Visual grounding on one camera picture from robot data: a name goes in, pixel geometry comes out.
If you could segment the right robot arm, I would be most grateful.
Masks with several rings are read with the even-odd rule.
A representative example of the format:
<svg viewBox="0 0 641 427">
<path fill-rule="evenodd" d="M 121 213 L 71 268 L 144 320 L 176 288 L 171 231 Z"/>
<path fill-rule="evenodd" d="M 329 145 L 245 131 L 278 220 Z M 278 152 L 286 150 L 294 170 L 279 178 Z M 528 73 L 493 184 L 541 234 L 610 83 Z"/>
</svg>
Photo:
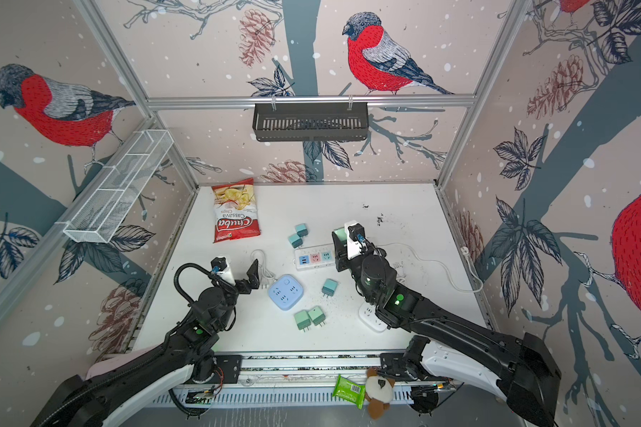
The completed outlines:
<svg viewBox="0 0 641 427">
<path fill-rule="evenodd" d="M 397 280 L 386 251 L 365 238 L 359 223 L 332 231 L 331 237 L 337 271 L 351 273 L 380 321 L 413 335 L 399 362 L 383 368 L 382 375 L 456 379 L 504 400 L 532 425 L 555 425 L 562 374 L 541 338 L 492 331 L 408 288 Z"/>
</svg>

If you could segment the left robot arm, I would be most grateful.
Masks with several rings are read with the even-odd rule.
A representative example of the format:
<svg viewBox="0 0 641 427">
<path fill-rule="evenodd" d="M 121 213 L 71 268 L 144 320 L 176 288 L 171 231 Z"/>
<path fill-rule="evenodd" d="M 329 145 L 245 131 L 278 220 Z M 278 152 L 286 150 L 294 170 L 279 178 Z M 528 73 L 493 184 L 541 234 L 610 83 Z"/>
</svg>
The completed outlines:
<svg viewBox="0 0 641 427">
<path fill-rule="evenodd" d="M 244 279 L 226 279 L 228 261 L 212 260 L 206 269 L 185 263 L 173 284 L 188 305 L 185 317 L 162 342 L 101 364 L 101 373 L 62 382 L 33 421 L 35 426 L 119 426 L 159 396 L 186 383 L 206 384 L 212 396 L 239 377 L 240 357 L 217 357 L 220 334 L 233 329 L 236 304 L 260 287 L 259 263 Z"/>
</svg>

